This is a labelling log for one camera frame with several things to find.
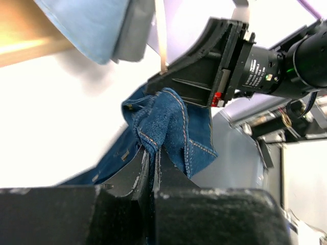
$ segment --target denim seam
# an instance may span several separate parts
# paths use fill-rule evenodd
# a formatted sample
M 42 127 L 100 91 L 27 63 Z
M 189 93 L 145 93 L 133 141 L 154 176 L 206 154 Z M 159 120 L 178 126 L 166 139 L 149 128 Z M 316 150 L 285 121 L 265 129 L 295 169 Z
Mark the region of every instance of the denim seam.
M 213 155 L 214 157 L 218 157 L 216 154 L 214 154 L 214 153 L 211 152 L 210 150 L 208 150 L 208 149 L 206 149 L 206 148 L 200 146 L 199 144 L 193 142 L 191 139 L 190 139 L 190 142 L 191 142 L 193 145 L 195 145 L 195 146 L 197 146 L 198 148 L 200 148 L 201 150 L 203 150 L 203 151 L 205 151 L 205 152 L 208 152 L 209 154 Z
M 194 152 L 194 147 L 191 148 L 191 158 L 190 158 L 190 162 L 191 162 L 191 171 L 192 171 L 192 173 L 193 173 L 193 168 L 192 168 L 192 166 L 193 166 L 193 164 L 192 164 L 193 152 Z
M 176 99 L 176 101 L 179 103 L 181 109 L 182 109 L 182 115 L 183 115 L 183 132 L 184 132 L 184 145 L 186 147 L 186 157 L 185 157 L 185 165 L 186 165 L 186 171 L 188 172 L 188 176 L 191 175 L 191 171 L 190 171 L 190 164 L 189 164 L 189 145 L 187 144 L 186 141 L 186 120 L 185 120 L 185 112 L 184 112 L 184 107 L 183 104 L 179 101 L 179 99 L 171 92 L 166 91 L 165 92 L 169 93 L 172 97 L 174 97 Z
M 141 132 L 141 130 L 138 130 L 138 124 L 140 123 L 141 118 L 144 115 L 148 114 L 148 110 L 148 108 L 141 110 L 139 113 L 136 114 L 136 117 L 133 119 L 133 131 L 137 138 L 139 138 L 138 133 Z
M 146 135 L 145 133 L 143 133 L 141 131 L 139 131 L 139 133 L 142 134 L 144 137 L 146 137 L 149 141 L 151 141 L 152 143 L 154 143 L 154 145 L 156 146 L 156 148 L 158 148 L 157 143 L 153 139 L 151 139 L 148 135 Z
M 159 149 L 158 154 L 156 155 L 158 157 L 157 159 L 157 163 L 158 163 L 158 168 L 155 168 L 155 171 L 157 171 L 157 175 L 158 175 L 158 183 L 159 183 L 159 187 L 160 188 L 160 184 L 161 184 L 161 148 Z
M 212 117 L 211 108 L 209 108 L 209 119 L 210 119 L 210 123 L 209 123 L 210 144 L 211 144 L 211 147 L 214 149 L 214 144 L 213 144 L 213 117 Z

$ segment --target green light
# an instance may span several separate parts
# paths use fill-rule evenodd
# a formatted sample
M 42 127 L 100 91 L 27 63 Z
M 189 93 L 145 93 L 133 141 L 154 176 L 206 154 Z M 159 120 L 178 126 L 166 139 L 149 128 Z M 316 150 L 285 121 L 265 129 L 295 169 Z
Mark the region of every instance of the green light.
M 288 70 L 286 71 L 286 73 L 289 73 L 289 72 L 292 72 L 292 71 L 294 71 L 294 68 L 288 69 Z

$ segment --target machine part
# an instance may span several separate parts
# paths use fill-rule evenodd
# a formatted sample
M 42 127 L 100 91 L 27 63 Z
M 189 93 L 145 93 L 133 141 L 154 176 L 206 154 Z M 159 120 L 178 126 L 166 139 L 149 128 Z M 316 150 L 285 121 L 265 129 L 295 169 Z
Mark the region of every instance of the machine part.
M 248 0 L 233 0 L 236 7 L 249 7 Z
M 292 120 L 292 131 L 285 131 L 286 142 L 298 142 L 306 138 L 312 122 L 305 117 Z
M 102 185 L 0 189 L 0 244 L 144 244 L 148 169 L 141 148 Z
M 219 88 L 223 91 L 219 100 L 224 105 L 235 93 L 253 45 L 254 34 L 249 41 L 243 39 L 247 27 L 236 20 L 211 18 L 185 55 L 172 63 L 165 74 L 158 73 L 148 80 L 146 93 L 155 94 L 170 87 L 185 102 L 210 107 Z
M 304 114 L 307 106 L 301 101 L 290 101 L 286 104 L 285 111 L 292 121 L 296 121 Z
M 279 232 L 286 222 L 278 205 L 261 190 L 167 188 L 155 207 L 159 244 L 291 244 Z
M 326 105 L 326 106 L 322 106 L 322 107 L 320 107 L 320 108 L 321 108 L 322 113 L 323 113 L 325 116 L 327 116 L 327 105 Z
M 249 122 L 251 127 L 257 126 L 259 124 L 263 124 L 268 120 L 272 120 L 276 117 L 277 115 L 275 114 L 275 111 L 273 112 L 267 112 L 266 114 L 256 117 L 255 119 L 253 119 L 252 121 Z
M 311 111 L 313 105 L 315 104 L 316 98 L 317 98 L 317 92 L 313 92 L 310 95 L 310 98 L 309 98 L 309 101 L 307 103 L 307 106 L 302 107 L 301 113 L 299 114 L 298 118 L 307 115 Z M 286 105 L 286 111 L 287 111 L 287 114 L 294 116 L 294 112 L 291 109 L 291 104 L 292 103 L 293 103 L 293 101 L 290 101 L 290 102 L 287 103 L 287 105 Z
M 254 116 L 260 116 L 269 110 L 275 110 L 278 107 L 284 106 L 288 101 L 290 99 L 255 93 L 251 100 L 245 98 L 238 99 L 223 110 L 228 117 L 230 125 L 237 127 Z
M 272 120 L 259 124 L 255 127 L 252 127 L 252 138 L 257 139 L 260 136 L 275 132 L 277 130 L 287 129 L 292 126 L 292 121 L 290 118 L 282 114 L 279 117 L 276 117 Z
M 260 148 L 261 156 L 263 158 L 263 161 L 265 162 L 265 167 L 266 168 L 272 168 L 274 167 L 273 161 L 270 156 L 270 152 L 268 149 L 268 146 L 266 142 L 263 139 L 258 140 L 258 145 Z
M 250 21 L 250 8 L 248 6 L 237 6 L 230 19 L 239 20 L 245 23 Z
M 248 24 L 211 18 L 198 42 L 148 80 L 148 94 L 174 89 L 186 103 L 224 107 L 235 90 L 298 100 L 327 88 L 327 22 L 299 29 L 272 49 L 253 46 Z
M 0 189 L 0 219 L 0 243 L 10 245 L 290 244 L 268 193 L 202 189 L 165 149 L 152 168 L 141 148 L 102 185 Z
M 242 124 L 242 129 L 243 129 L 243 132 L 247 135 L 252 135 L 252 129 L 251 129 L 251 126 L 249 124 Z
M 319 106 L 326 106 L 327 105 L 327 96 L 325 96 L 324 93 L 322 95 L 321 95 L 321 93 L 318 94 L 318 98 L 316 100 L 316 103 Z
M 308 103 L 309 99 L 306 97 L 303 98 L 303 101 L 305 103 Z M 327 115 L 323 112 L 322 108 L 318 104 L 313 105 L 311 109 L 311 113 L 315 118 L 315 120 L 317 121 L 317 123 L 319 124 L 319 126 L 322 129 L 327 129 Z

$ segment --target denim fabric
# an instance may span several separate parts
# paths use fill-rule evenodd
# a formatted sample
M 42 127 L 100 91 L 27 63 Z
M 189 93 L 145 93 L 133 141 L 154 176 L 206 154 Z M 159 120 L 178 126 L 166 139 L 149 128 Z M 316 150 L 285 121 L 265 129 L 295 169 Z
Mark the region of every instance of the denim fabric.
M 164 145 L 171 161 L 192 177 L 207 167 L 217 153 L 212 145 L 212 121 L 208 108 L 185 105 L 178 94 L 165 88 L 157 95 L 145 95 L 145 86 L 123 102 L 128 128 L 90 171 L 64 184 L 100 184 L 114 175 L 135 156 L 142 144 L 150 155 Z

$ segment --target cable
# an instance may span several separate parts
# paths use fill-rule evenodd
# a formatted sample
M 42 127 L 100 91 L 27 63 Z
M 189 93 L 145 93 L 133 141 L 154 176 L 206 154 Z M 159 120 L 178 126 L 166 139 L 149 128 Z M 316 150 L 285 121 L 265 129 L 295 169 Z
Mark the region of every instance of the cable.
M 312 14 L 316 19 L 321 19 L 321 14 L 313 8 L 306 0 L 297 0 L 310 14 Z
M 291 104 L 293 102 L 295 102 L 294 100 L 293 101 L 290 101 L 287 103 L 286 105 L 286 112 L 287 114 L 291 117 L 291 118 L 294 118 L 294 117 L 297 117 L 297 118 L 301 118 L 303 117 L 304 115 L 306 115 L 313 107 L 313 105 L 315 104 L 315 101 L 316 101 L 316 98 L 317 98 L 317 94 L 318 92 L 313 92 L 311 95 L 310 95 L 310 98 L 309 98 L 309 101 L 307 103 L 307 106 L 305 108 L 305 110 L 302 112 L 302 114 L 300 116 L 297 116 L 293 111 L 292 111 L 292 108 L 291 108 Z

